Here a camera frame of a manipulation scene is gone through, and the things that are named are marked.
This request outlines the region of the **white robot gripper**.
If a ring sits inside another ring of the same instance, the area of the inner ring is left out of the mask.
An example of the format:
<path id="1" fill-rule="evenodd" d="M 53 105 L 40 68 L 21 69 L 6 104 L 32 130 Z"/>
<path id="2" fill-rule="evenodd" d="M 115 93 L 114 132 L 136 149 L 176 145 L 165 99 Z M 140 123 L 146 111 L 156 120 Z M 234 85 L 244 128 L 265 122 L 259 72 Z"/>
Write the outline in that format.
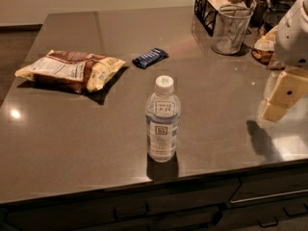
<path id="1" fill-rule="evenodd" d="M 308 67 L 308 0 L 296 0 L 279 21 L 274 53 L 284 64 Z M 280 120 L 307 92 L 306 68 L 273 71 L 260 104 L 260 117 L 272 122 Z"/>

